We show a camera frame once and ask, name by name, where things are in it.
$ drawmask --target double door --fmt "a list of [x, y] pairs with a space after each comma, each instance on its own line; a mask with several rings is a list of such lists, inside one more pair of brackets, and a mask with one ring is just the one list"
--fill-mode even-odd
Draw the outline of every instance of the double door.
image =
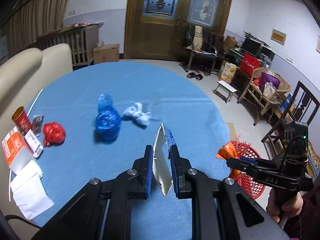
[[199, 25], [223, 34], [227, 0], [133, 0], [129, 58], [179, 60], [185, 54], [187, 26]]

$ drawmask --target blue tablecloth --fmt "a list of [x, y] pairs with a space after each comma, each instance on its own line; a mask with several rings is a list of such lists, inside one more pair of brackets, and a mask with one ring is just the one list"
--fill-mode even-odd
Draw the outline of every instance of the blue tablecloth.
[[[118, 138], [105, 142], [95, 133], [100, 93], [109, 93], [119, 114], [142, 102], [151, 105], [154, 118], [145, 129], [122, 121]], [[229, 174], [225, 161], [215, 157], [229, 141], [219, 111], [189, 80], [160, 67], [117, 62], [74, 71], [43, 90], [30, 117], [36, 114], [43, 114], [44, 122], [60, 123], [67, 132], [61, 146], [45, 148], [38, 160], [42, 184], [54, 202], [34, 218], [41, 226], [90, 178], [114, 179], [131, 168], [143, 157], [146, 145], [153, 144], [161, 122], [171, 129], [180, 155], [192, 167], [215, 179]], [[191, 201], [178, 200], [173, 188], [164, 198], [154, 182], [148, 200], [132, 203], [131, 239], [191, 239], [191, 222]]]

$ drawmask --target curtain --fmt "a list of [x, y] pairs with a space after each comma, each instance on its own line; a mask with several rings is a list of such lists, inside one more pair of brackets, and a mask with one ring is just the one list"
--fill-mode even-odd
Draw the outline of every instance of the curtain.
[[38, 37], [62, 27], [68, 0], [21, 0], [2, 26], [9, 57], [32, 47]]

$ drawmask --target human hand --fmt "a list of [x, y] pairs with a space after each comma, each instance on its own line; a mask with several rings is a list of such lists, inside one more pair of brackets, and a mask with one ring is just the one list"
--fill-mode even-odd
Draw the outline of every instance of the human hand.
[[[284, 203], [281, 207], [283, 211], [288, 212], [288, 218], [295, 217], [300, 214], [303, 205], [303, 199], [301, 197], [300, 192], [297, 196], [286, 203]], [[276, 223], [279, 223], [279, 213], [280, 209], [276, 205], [276, 192], [274, 188], [270, 190], [270, 196], [268, 198], [268, 205], [266, 208], [267, 213], [273, 218]]]

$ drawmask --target silver bolt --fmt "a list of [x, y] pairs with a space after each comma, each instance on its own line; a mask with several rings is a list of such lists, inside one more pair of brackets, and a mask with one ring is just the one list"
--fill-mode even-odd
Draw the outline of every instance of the silver bolt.
[[198, 171], [197, 171], [196, 169], [189, 169], [189, 170], [188, 170], [188, 173], [189, 173], [190, 175], [196, 175], [196, 174], [198, 173]]
[[224, 182], [228, 185], [233, 185], [235, 181], [232, 178], [225, 178]]
[[134, 176], [137, 174], [137, 171], [135, 169], [130, 169], [127, 171], [127, 173], [130, 175], [130, 176]]
[[91, 185], [97, 185], [97, 184], [99, 183], [99, 179], [97, 179], [97, 178], [92, 178], [92, 179], [89, 180], [89, 183], [90, 183]]

